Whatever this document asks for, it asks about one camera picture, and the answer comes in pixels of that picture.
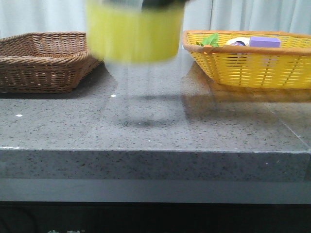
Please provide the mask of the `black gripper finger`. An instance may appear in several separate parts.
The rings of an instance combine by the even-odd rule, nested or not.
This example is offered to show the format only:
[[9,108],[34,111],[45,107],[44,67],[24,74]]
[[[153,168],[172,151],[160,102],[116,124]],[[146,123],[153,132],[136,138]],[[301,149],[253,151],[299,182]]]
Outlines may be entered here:
[[188,2],[188,0],[144,0],[142,2],[142,9],[160,9],[173,4],[184,6],[186,2]]

